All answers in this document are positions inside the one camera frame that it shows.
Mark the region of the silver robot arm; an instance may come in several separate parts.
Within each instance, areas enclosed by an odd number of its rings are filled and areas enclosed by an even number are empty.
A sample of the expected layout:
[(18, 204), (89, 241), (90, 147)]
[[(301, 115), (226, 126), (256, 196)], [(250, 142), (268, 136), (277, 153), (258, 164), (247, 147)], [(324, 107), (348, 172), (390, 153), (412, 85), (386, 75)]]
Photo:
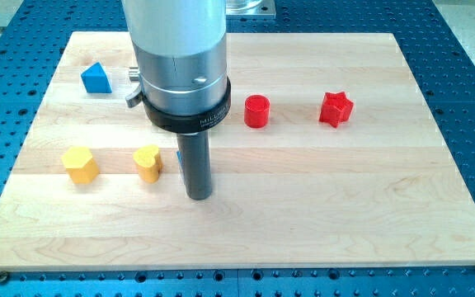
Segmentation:
[(122, 0), (139, 68), (128, 107), (161, 129), (194, 134), (230, 108), (224, 0)]

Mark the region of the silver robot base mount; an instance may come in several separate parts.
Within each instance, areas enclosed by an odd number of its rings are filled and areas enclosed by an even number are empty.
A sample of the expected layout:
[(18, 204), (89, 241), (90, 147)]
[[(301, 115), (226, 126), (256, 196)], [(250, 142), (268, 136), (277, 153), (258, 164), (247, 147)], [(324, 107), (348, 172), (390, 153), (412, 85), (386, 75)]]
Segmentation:
[(276, 17), (275, 0), (227, 0), (226, 17), (228, 19), (274, 19)]

